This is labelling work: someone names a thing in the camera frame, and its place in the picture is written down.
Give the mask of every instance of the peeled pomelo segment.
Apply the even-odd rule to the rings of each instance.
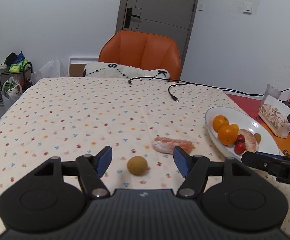
[[[255,136],[248,130],[240,129],[238,134],[242,134],[245,137],[246,151],[256,152],[258,151],[258,143]]]
[[[188,154],[194,148],[193,143],[187,140],[178,140],[158,136],[154,139],[154,141],[152,141],[152,147],[155,151],[160,153],[173,154],[175,146],[180,146]]]

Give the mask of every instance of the orange mat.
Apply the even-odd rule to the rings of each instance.
[[[260,100],[246,98],[236,95],[227,94],[229,98],[231,98],[241,109],[243,109],[246,114],[248,114],[251,118],[259,122],[274,138],[277,143],[278,148],[285,154],[286,156],[290,156],[290,134],[286,139],[275,136],[272,130],[264,123],[264,121],[258,115],[258,108],[261,103]]]

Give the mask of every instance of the white wall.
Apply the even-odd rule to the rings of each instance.
[[[0,64],[21,50],[34,66],[98,57],[115,34],[120,0],[0,0]]]
[[[290,87],[290,0],[199,0],[181,78],[249,93]]]

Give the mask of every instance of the gray door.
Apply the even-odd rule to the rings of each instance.
[[[194,4],[195,0],[127,0],[122,29],[170,37],[182,57]]]

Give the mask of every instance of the light switch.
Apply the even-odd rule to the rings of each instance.
[[[252,7],[253,7],[253,4],[252,3],[249,3],[249,2],[244,3],[244,10],[243,10],[243,12],[251,13]]]

